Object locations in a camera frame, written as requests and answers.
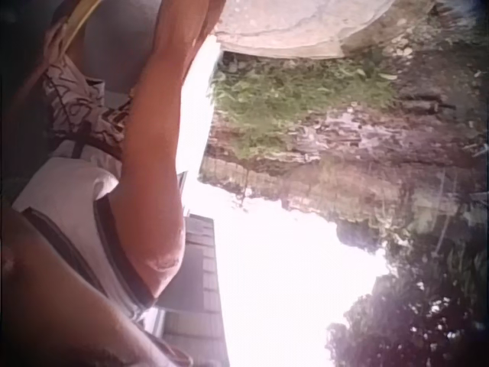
vegetation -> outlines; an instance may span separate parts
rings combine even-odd
[[[327,348],[337,366],[459,365],[469,344],[462,365],[487,365],[484,230],[469,243],[447,241],[439,254],[436,243],[435,236],[411,238],[408,246],[387,243],[393,273],[351,307],[348,327],[329,327]]]
[[[388,107],[393,78],[353,60],[231,60],[216,74],[215,102],[241,130],[236,150],[249,158],[283,150],[287,131],[311,112]]]

skin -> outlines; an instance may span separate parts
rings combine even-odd
[[[175,169],[180,95],[197,48],[219,19],[222,6],[214,9],[218,13],[214,10],[209,16],[209,0],[165,0],[160,7],[153,50],[129,115],[120,183],[109,194],[121,245],[155,297],[178,270],[183,254],[185,231]],[[4,337],[28,351],[25,355],[34,365],[55,365],[57,356],[87,347],[106,349],[125,361],[140,359],[141,365],[170,365],[114,304],[2,203]]]

sky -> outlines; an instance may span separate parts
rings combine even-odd
[[[327,367],[325,328],[377,276],[383,256],[342,245],[336,224],[280,202],[198,183],[192,213],[214,219],[225,337],[232,367]]]

green grass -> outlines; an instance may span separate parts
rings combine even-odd
[[[366,73],[352,60],[256,59],[246,64],[235,73],[222,67],[214,80],[216,108],[242,132],[235,142],[239,158],[283,150],[287,130],[311,112],[352,102],[383,109],[393,100],[389,80],[377,70]]]

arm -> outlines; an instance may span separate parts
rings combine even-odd
[[[42,77],[47,68],[61,58],[62,54],[60,50],[66,32],[66,26],[64,25],[65,21],[65,18],[61,19],[46,32],[46,35],[44,36],[43,53],[41,54],[39,61],[36,62],[35,68],[22,83],[21,88],[14,94],[14,98],[5,115],[7,126],[14,123],[13,121],[17,118],[18,112],[24,105],[25,100],[29,97],[31,90],[35,87],[37,81]]]
[[[180,95],[207,7],[206,0],[161,5],[153,51],[128,117],[120,183],[109,195],[122,248],[155,297],[183,256],[175,165]]]

